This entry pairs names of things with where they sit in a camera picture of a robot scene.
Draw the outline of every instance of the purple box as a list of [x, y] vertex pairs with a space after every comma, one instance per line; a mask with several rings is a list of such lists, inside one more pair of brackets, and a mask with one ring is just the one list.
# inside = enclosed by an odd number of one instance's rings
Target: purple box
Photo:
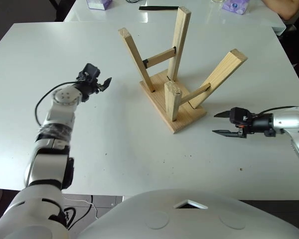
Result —
[[106, 10], [112, 0], [86, 0], [89, 9]]
[[238, 14], [244, 14], [248, 7], [249, 0], [226, 0], [223, 9]]

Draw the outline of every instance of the cable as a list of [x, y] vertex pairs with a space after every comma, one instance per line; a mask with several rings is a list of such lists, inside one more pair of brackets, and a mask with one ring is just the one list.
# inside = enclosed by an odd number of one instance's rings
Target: cable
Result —
[[98, 210], [96, 209], [96, 207], [95, 207], [94, 204], [93, 204], [93, 195], [91, 195], [91, 202], [90, 202], [90, 203], [87, 202], [87, 201], [85, 201], [85, 200], [74, 200], [74, 199], [69, 199], [69, 198], [66, 198], [66, 197], [64, 197], [64, 198], [67, 199], [67, 200], [71, 200], [71, 201], [85, 202], [85, 203], [87, 203], [87, 204], [90, 204], [88, 211], [87, 211], [82, 217], [80, 217], [78, 220], [76, 220], [76, 221], [75, 221], [75, 222], [68, 228], [68, 230], [70, 230], [70, 229], [71, 229], [71, 228], [72, 228], [78, 221], [80, 221], [81, 219], [83, 219], [83, 218], [90, 212], [92, 206], [93, 206], [93, 208], [95, 209], [95, 212], [96, 212], [96, 214], [95, 214], [95, 219], [98, 219], [98, 217], [97, 217]]
[[44, 100], [44, 98], [45, 98], [47, 95], [49, 95], [52, 91], [54, 91], [56, 88], [59, 88], [60, 86], [64, 86], [64, 85], [67, 85], [67, 84], [75, 84], [75, 83], [78, 83], [78, 82], [77, 82], [77, 81], [64, 82], [64, 83], [62, 83], [62, 84], [59, 84], [59, 85], [53, 87], [53, 88], [52, 88], [51, 90], [49, 90], [44, 96], [42, 96], [42, 98], [38, 101], [38, 103], [36, 104], [35, 109], [34, 109], [35, 120], [36, 120], [36, 122], [37, 122], [37, 124], [38, 124], [39, 126], [41, 126], [41, 123], [40, 123], [40, 121], [39, 121], [39, 119], [38, 119], [38, 113], [37, 113], [37, 111], [38, 111], [38, 107], [39, 107], [39, 105], [40, 105], [41, 102]]
[[76, 209], [73, 208], [73, 207], [69, 207], [69, 208], [66, 208], [64, 209], [64, 212], [67, 212], [69, 210], [72, 210], [73, 211], [73, 214], [72, 214], [72, 217], [71, 219], [69, 220], [69, 222], [66, 224], [66, 227], [69, 228], [69, 226], [71, 225], [71, 223], [73, 222], [74, 218], [75, 218], [75, 215], [76, 215]]
[[136, 3], [136, 2], [138, 2], [138, 1], [140, 1], [140, 0], [126, 0], [128, 3]]
[[261, 111], [258, 116], [261, 116], [263, 113], [266, 113], [268, 111], [274, 111], [274, 110], [279, 110], [279, 109], [287, 109], [287, 108], [293, 108], [293, 107], [297, 107], [297, 106], [281, 106], [281, 107], [276, 107], [276, 108], [271, 108], [265, 111]]

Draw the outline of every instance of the wooden stool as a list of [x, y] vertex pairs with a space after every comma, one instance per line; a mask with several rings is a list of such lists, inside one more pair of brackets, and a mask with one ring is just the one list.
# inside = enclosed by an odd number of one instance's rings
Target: wooden stool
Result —
[[[173, 133], [206, 115], [206, 111], [200, 104], [247, 60], [247, 57], [237, 49], [231, 50], [201, 87], [190, 93], [177, 80], [190, 15], [191, 12], [188, 9], [183, 6], [179, 7], [172, 48], [145, 60], [141, 59], [133, 38], [126, 28], [119, 30], [142, 76], [143, 80], [140, 82], [142, 88]], [[167, 59], [170, 59], [167, 70], [151, 77], [148, 75], [147, 68]]]

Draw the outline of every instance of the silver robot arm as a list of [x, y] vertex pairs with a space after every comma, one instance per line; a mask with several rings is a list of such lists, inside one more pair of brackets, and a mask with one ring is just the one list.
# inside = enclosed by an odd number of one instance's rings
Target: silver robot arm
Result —
[[291, 137], [291, 146], [299, 157], [299, 107], [287, 106], [272, 108], [259, 114], [249, 110], [234, 107], [230, 111], [216, 114], [217, 118], [229, 118], [239, 129], [238, 132], [229, 130], [213, 130], [226, 137], [247, 138], [248, 134], [264, 133], [266, 137], [276, 137], [277, 133], [286, 133]]
[[62, 189], [73, 179], [74, 159], [69, 157], [74, 112], [89, 95], [104, 91], [97, 83], [100, 71], [87, 64], [72, 86], [53, 93], [52, 107], [39, 129], [25, 188], [0, 218], [0, 239], [67, 239]]
[[293, 107], [273, 114], [274, 130], [289, 134], [291, 146], [299, 157], [299, 107]]

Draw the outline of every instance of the white table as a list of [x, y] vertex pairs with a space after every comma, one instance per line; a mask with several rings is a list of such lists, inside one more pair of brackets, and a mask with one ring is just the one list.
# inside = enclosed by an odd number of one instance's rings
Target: white table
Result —
[[138, 3], [113, 0], [106, 11], [89, 9], [86, 0], [76, 0], [64, 21], [175, 22], [176, 11], [139, 11], [140, 5], [185, 6], [192, 11], [191, 22], [194, 23], [234, 27], [248, 25], [252, 28], [257, 25], [270, 26], [277, 35], [281, 35], [286, 29], [280, 17], [261, 0], [251, 0], [244, 15], [225, 11], [221, 9], [222, 3], [211, 0], [141, 0]]
[[[53, 86], [74, 80], [90, 62], [100, 68], [101, 82], [113, 80], [77, 109], [71, 141], [75, 173], [66, 193], [132, 196], [189, 188], [245, 200], [299, 199], [299, 159], [288, 136], [238, 139], [212, 132], [235, 129], [227, 119], [213, 117], [232, 107], [260, 112], [299, 105], [299, 80], [270, 27], [190, 24], [179, 69], [189, 90], [229, 50], [238, 48], [249, 59], [204, 102], [207, 116], [172, 134], [139, 85], [141, 77], [117, 32], [123, 26], [144, 58], [171, 47], [169, 24], [19, 23], [1, 40], [0, 188], [23, 188], [37, 132], [36, 102]], [[49, 107], [50, 99], [42, 102], [40, 120]]]

